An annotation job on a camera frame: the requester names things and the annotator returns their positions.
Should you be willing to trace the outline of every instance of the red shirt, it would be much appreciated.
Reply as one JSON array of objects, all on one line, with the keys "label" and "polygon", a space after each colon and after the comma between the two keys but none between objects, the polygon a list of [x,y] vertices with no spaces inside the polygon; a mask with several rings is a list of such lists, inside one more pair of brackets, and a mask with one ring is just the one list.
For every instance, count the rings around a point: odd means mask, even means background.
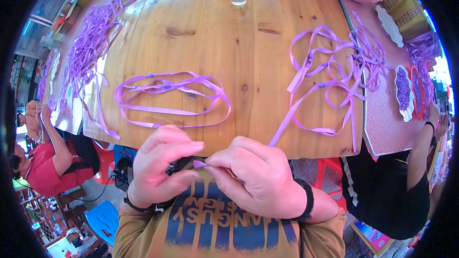
[{"label": "red shirt", "polygon": [[94,176],[92,167],[77,156],[72,142],[66,141],[66,145],[73,154],[72,166],[60,177],[53,164],[55,152],[52,143],[39,143],[30,151],[29,156],[33,154],[33,157],[24,179],[39,194],[56,196],[75,186],[82,185],[84,181]]}]

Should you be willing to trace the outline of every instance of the yellow plastic basket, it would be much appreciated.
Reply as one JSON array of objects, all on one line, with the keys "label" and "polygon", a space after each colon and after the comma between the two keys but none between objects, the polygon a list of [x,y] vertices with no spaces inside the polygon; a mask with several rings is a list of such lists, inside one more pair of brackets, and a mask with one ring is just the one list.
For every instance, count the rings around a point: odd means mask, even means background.
[{"label": "yellow plastic basket", "polygon": [[417,0],[383,0],[405,40],[416,38],[431,30],[431,26]]}]

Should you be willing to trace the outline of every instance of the black hair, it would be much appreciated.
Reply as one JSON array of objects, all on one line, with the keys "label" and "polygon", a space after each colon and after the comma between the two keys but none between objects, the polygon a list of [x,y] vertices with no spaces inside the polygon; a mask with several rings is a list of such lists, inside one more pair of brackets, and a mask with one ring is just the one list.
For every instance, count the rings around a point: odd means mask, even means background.
[{"label": "black hair", "polygon": [[19,164],[21,163],[21,158],[15,154],[10,156],[10,166],[11,166],[11,175],[13,179],[18,180],[21,177],[21,173],[19,171],[15,171],[19,168]]},{"label": "black hair", "polygon": [[18,113],[16,114],[16,126],[17,126],[18,128],[21,126],[21,125],[20,125],[21,121],[19,120],[19,115],[20,115],[20,114],[22,114],[22,113],[19,113],[19,112],[18,112]]}]

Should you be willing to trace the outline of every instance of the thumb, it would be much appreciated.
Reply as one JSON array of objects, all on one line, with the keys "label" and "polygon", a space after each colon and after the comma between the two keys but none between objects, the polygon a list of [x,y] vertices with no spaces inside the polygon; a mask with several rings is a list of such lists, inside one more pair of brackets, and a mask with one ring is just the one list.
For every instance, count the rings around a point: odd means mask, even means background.
[{"label": "thumb", "polygon": [[253,204],[252,195],[226,169],[214,166],[205,166],[204,169],[213,176],[217,187],[239,207],[246,209],[246,207]]},{"label": "thumb", "polygon": [[187,190],[198,178],[199,174],[194,170],[182,170],[174,173],[155,188],[155,201],[152,203],[158,204],[172,199]]}]

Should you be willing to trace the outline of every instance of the plastic chair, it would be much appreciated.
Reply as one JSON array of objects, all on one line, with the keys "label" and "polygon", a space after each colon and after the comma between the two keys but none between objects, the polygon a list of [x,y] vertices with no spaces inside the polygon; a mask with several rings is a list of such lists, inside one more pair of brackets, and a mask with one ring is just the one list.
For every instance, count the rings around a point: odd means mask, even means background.
[{"label": "plastic chair", "polygon": [[[324,181],[325,166],[328,166],[331,169],[335,170],[341,176],[343,174],[342,169],[341,169],[341,162],[339,158],[318,158],[317,159],[317,179],[314,185],[315,188],[322,189],[322,183]],[[330,196],[333,196],[335,194],[342,193],[343,192],[342,182],[340,182],[338,186],[341,187],[341,189],[335,190],[332,192],[328,192],[327,194]],[[344,211],[347,212],[346,199],[344,198],[343,195],[341,195],[340,199],[336,200],[336,203],[338,204],[339,207],[341,207],[342,209],[344,209]]]},{"label": "plastic chair", "polygon": [[95,181],[102,185],[110,185],[115,183],[112,180],[108,181],[110,174],[112,173],[112,170],[115,169],[115,157],[113,155],[113,151],[106,151],[104,149],[101,149],[100,146],[98,146],[94,141],[92,141],[92,143],[94,144],[95,150],[97,152],[97,155],[99,156],[100,161],[100,177],[98,177],[98,175],[94,175]]},{"label": "plastic chair", "polygon": [[103,240],[113,246],[115,233],[119,226],[118,211],[109,201],[104,201],[86,213],[91,229]]}]

